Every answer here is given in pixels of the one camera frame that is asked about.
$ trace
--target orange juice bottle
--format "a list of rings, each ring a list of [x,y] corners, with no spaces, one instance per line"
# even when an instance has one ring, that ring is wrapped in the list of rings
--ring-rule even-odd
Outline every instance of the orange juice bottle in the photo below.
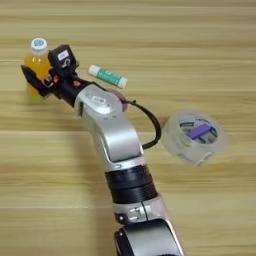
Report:
[[[49,76],[48,71],[51,69],[51,64],[48,60],[48,46],[45,39],[35,38],[32,40],[31,51],[25,56],[24,65],[31,68],[41,81]],[[29,83],[27,84],[27,95],[32,102],[43,100],[38,91]]]

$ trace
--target silver robot arm segment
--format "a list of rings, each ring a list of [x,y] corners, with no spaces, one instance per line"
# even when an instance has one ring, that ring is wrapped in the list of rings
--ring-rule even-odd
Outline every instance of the silver robot arm segment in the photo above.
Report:
[[[121,256],[184,256],[167,209],[156,192],[136,130],[120,100],[91,84],[76,97],[74,109],[92,134],[108,181]]]

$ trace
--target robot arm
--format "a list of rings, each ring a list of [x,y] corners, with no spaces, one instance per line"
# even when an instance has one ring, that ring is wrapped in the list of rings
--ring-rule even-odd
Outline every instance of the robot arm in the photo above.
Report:
[[[69,60],[60,63],[57,56],[63,51],[68,51]],[[184,256],[163,199],[155,189],[137,132],[123,113],[120,99],[76,76],[76,61],[68,46],[51,51],[49,60],[53,69],[45,84],[27,67],[22,67],[23,73],[28,82],[36,84],[39,93],[43,92],[41,95],[54,93],[74,107],[92,134],[116,221],[123,225],[114,235],[118,255]]]

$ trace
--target clear plastic container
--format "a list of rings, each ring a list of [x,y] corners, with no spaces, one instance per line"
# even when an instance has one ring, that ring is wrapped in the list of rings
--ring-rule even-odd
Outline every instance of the clear plastic container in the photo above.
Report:
[[[41,81],[48,77],[51,64],[48,60],[48,46],[45,39],[35,38],[32,40],[31,50],[24,58],[24,65],[31,68]],[[27,84],[27,95],[30,102],[43,100],[38,91],[30,84]]]
[[[195,138],[191,132],[208,126],[207,132]],[[215,153],[223,150],[226,136],[222,127],[210,116],[190,110],[178,111],[162,130],[162,144],[174,156],[195,166],[205,164]]]

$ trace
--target wooden table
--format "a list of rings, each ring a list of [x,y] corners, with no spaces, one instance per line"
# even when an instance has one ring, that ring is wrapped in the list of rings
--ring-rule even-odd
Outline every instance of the wooden table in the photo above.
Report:
[[[223,125],[228,146],[205,167],[161,144],[145,154],[188,256],[256,255],[255,0],[1,1],[0,255],[115,255],[91,136],[64,102],[26,101],[20,64],[38,36],[70,44],[84,78],[90,64],[127,76],[122,93],[162,124],[189,108]]]

